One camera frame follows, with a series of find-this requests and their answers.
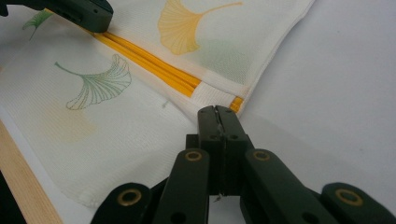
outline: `green leaf outline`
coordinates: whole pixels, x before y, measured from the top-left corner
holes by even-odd
[[[32,35],[29,38],[29,40],[32,39],[33,35],[35,34],[35,31],[41,25],[41,23],[43,23],[46,19],[48,19],[50,16],[52,16],[52,14],[53,14],[52,12],[47,11],[46,9],[44,9],[44,10],[38,12],[37,14],[35,14],[32,19],[27,21],[22,26],[22,30],[25,30],[26,28],[28,28],[30,26],[34,26],[35,27],[35,30],[33,31]]]
[[[103,101],[119,96],[132,82],[128,63],[118,54],[112,57],[111,67],[100,74],[82,75],[63,68],[58,62],[56,66],[65,72],[82,78],[83,85],[79,95],[66,103],[70,110],[84,109],[89,105],[97,105]]]

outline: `clamp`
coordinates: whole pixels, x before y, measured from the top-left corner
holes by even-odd
[[[0,0],[0,16],[8,16],[7,5],[23,5],[34,10],[48,10],[94,33],[103,33],[113,18],[113,8],[106,0]]]
[[[223,106],[198,112],[171,174],[152,189],[128,183],[110,192],[92,224],[204,224],[209,195],[238,195],[247,224],[396,224],[395,216],[361,189],[306,188],[269,150],[256,149],[235,113]]]

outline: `folded fabric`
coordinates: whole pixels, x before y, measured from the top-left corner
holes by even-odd
[[[313,0],[109,2],[104,34],[20,9],[26,44],[0,64],[0,104],[61,191],[88,206],[166,178],[200,108],[240,114]]]

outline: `orange stripe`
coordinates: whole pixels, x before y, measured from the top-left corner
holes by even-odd
[[[148,70],[164,81],[171,88],[180,93],[191,97],[195,88],[201,83],[201,80],[170,65],[152,55],[148,51],[141,49],[137,45],[125,40],[119,36],[113,35],[109,32],[103,34],[93,34],[96,39],[111,47],[115,51],[121,53],[131,61],[137,63],[141,67]],[[229,107],[235,113],[239,111],[244,100],[235,96]]]

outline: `wooden board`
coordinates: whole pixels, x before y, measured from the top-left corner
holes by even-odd
[[[27,223],[62,223],[1,120],[0,170]]]

